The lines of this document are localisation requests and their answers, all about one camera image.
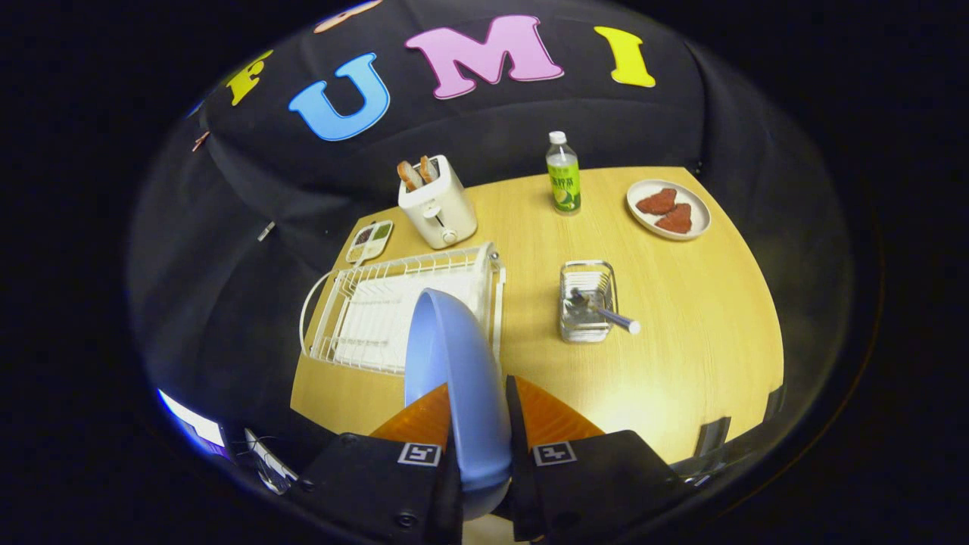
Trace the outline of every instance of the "letter m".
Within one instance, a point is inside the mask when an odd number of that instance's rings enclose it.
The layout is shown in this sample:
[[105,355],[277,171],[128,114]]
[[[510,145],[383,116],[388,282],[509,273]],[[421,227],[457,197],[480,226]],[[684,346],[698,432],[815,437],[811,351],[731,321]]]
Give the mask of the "letter m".
[[491,22],[484,43],[451,28],[418,34],[404,45],[420,49],[437,76],[434,96],[446,100],[470,93],[476,84],[461,75],[457,64],[494,85],[501,80],[505,55],[512,58],[512,80],[554,80],[565,71],[548,57],[539,37],[539,20],[533,16],[500,16]]

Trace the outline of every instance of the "dish rack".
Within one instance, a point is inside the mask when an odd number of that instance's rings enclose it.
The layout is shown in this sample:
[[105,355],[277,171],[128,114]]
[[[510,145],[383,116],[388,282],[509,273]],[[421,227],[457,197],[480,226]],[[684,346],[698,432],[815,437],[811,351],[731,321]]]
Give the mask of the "dish rack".
[[433,288],[468,305],[498,361],[506,274],[492,242],[337,272],[307,347],[302,320],[325,279],[306,296],[299,321],[302,352],[313,360],[402,375],[414,307],[421,291]]

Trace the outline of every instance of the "utensil handle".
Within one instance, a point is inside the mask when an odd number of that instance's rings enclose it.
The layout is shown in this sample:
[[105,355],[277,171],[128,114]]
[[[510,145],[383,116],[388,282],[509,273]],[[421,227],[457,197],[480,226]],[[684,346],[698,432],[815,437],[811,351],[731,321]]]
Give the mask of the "utensil handle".
[[635,334],[637,334],[637,333],[640,332],[640,328],[641,328],[640,322],[638,322],[636,320],[632,320],[632,319],[627,318],[625,316],[621,316],[619,314],[616,314],[615,312],[612,312],[611,310],[605,310],[604,308],[599,308],[597,306],[594,306],[594,308],[595,308],[596,312],[599,312],[599,314],[603,318],[606,318],[607,321],[612,322],[613,324],[615,324],[615,325],[619,326],[620,328],[628,331],[629,333],[635,335]]

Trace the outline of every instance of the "meat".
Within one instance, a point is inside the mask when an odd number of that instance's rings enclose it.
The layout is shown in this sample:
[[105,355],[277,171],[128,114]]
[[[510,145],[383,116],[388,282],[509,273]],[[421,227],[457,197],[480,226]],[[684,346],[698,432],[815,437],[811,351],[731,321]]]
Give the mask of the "meat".
[[676,205],[670,213],[656,222],[656,227],[685,235],[693,227],[693,222],[690,220],[691,211],[690,205],[686,203]]
[[672,210],[675,198],[676,190],[667,187],[636,203],[636,208],[642,213],[663,215]]

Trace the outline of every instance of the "plate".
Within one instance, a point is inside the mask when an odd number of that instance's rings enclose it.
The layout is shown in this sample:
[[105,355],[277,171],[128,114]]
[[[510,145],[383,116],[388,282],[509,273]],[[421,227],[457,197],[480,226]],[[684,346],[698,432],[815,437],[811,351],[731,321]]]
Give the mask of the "plate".
[[[674,233],[662,227],[656,227],[656,222],[663,217],[662,215],[643,213],[636,208],[636,203],[646,197],[659,193],[667,187],[676,190],[676,198],[673,199],[674,203],[686,203],[690,205],[690,221],[693,222],[693,226],[687,233]],[[689,189],[678,183],[664,179],[643,179],[637,181],[626,192],[626,204],[629,206],[629,211],[633,213],[633,216],[636,217],[637,221],[643,227],[667,239],[692,240],[702,235],[710,227],[710,209],[706,207],[706,203]]]

